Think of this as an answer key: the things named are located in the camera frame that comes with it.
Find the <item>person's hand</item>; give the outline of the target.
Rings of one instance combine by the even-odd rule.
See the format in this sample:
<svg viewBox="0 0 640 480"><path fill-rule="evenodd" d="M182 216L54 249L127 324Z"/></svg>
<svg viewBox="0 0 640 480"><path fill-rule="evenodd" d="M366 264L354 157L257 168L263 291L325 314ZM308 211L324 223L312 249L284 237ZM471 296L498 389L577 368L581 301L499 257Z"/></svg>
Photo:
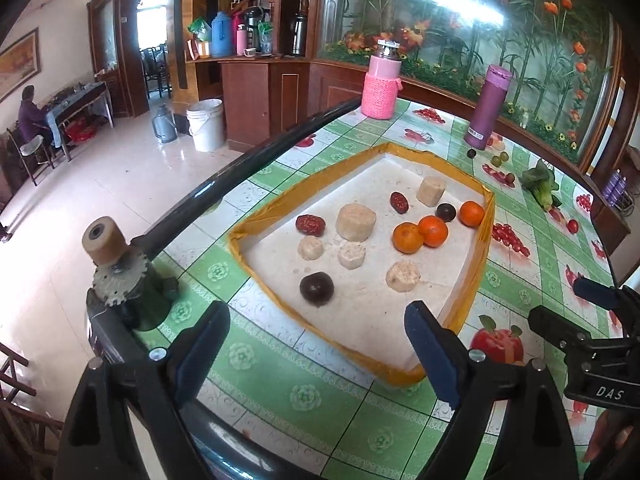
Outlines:
<svg viewBox="0 0 640 480"><path fill-rule="evenodd" d="M591 463L611 443L619 450L631 435L634 426L622 426L625 413L616 410L605 410L594 426L587 451L582 456L584 463Z"/></svg>

